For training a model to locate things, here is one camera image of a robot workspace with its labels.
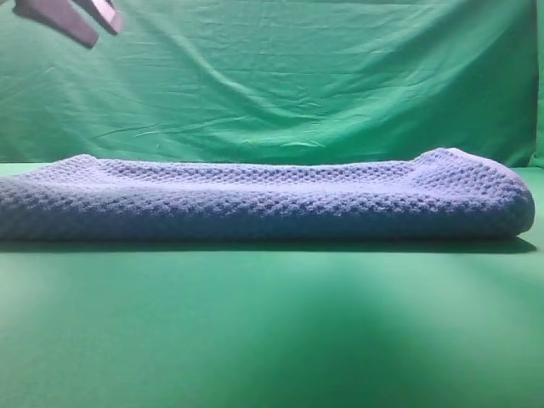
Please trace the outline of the blurred grey gripper finger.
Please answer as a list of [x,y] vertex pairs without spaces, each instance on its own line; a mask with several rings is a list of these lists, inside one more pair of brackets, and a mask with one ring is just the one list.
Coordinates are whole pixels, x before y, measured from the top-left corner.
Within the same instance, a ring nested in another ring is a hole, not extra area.
[[119,34],[124,27],[121,12],[110,0],[75,0],[97,23],[111,35]]

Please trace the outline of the black gripper finger at frame edge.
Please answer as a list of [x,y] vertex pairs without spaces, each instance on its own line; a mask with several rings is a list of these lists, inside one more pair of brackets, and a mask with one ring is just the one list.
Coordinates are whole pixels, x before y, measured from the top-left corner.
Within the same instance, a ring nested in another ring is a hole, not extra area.
[[13,12],[52,28],[85,48],[93,48],[99,39],[96,30],[66,0],[19,0]]

